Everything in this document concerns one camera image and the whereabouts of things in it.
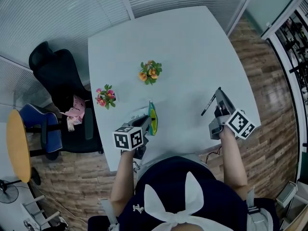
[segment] glass wall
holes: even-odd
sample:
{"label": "glass wall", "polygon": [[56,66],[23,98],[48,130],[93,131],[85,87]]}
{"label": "glass wall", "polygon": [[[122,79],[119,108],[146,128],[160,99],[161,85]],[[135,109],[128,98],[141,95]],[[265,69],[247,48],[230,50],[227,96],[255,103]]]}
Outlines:
{"label": "glass wall", "polygon": [[268,28],[267,23],[272,24],[284,11],[291,0],[250,0],[247,6],[247,14],[259,34]]}

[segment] blue chair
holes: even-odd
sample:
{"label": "blue chair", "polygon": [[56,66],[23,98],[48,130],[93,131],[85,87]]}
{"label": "blue chair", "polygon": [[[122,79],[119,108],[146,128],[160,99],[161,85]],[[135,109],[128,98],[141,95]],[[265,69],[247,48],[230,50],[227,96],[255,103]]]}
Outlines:
{"label": "blue chair", "polygon": [[[62,149],[61,127],[55,113],[27,103],[19,111],[19,114],[24,122],[26,132],[41,133],[41,146],[46,153]],[[34,128],[35,125],[40,125],[40,128]]]}

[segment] yellow round table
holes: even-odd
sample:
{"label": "yellow round table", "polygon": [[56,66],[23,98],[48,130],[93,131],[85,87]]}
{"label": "yellow round table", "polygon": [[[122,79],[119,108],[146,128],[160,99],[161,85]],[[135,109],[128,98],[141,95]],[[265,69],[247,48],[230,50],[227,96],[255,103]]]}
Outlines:
{"label": "yellow round table", "polygon": [[27,183],[31,176],[36,184],[40,184],[37,171],[31,168],[30,152],[26,130],[17,110],[12,110],[6,125],[6,145],[15,174]]}

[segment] yellow object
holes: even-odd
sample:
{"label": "yellow object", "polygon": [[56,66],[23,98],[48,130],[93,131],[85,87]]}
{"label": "yellow object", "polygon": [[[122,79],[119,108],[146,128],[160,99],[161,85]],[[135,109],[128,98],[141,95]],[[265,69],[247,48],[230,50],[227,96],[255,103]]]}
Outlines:
{"label": "yellow object", "polygon": [[145,73],[139,73],[139,78],[142,80],[142,81],[146,81],[146,79],[147,79],[147,76],[146,76],[146,74]]}
{"label": "yellow object", "polygon": [[155,135],[157,132],[157,124],[158,124],[158,119],[155,111],[154,104],[150,101],[149,102],[149,116],[152,118],[151,126],[150,126],[150,134]]}
{"label": "yellow object", "polygon": [[6,145],[15,174],[27,183],[31,179],[31,164],[24,123],[17,110],[12,110],[6,125]]}
{"label": "yellow object", "polygon": [[291,222],[291,224],[285,229],[286,231],[302,231],[308,223],[308,205],[302,210],[302,212]]}
{"label": "yellow object", "polygon": [[156,69],[155,68],[151,68],[149,71],[149,75],[155,75],[156,74]]}

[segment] green object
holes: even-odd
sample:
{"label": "green object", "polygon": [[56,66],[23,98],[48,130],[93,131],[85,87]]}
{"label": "green object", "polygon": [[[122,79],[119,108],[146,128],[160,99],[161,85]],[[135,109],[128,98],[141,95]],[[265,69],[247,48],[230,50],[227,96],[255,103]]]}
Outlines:
{"label": "green object", "polygon": [[152,122],[150,125],[150,134],[151,135],[155,135],[157,132],[157,125],[158,125],[158,119],[157,119],[157,115],[156,115],[156,110],[155,110],[155,106],[152,103],[152,101],[149,101],[149,116],[152,118]]}

